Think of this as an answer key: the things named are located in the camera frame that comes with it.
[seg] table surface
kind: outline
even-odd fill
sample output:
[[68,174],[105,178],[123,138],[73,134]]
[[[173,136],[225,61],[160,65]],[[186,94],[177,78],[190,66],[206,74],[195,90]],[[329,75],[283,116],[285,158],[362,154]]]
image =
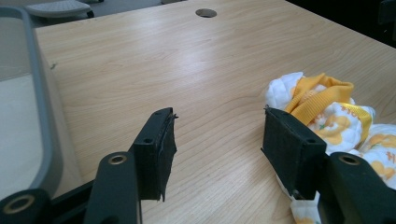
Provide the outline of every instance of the table surface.
[[264,94],[287,73],[353,82],[375,123],[396,123],[396,49],[286,1],[191,0],[36,31],[85,181],[152,112],[179,115],[166,202],[143,201],[145,223],[293,221],[260,151]]

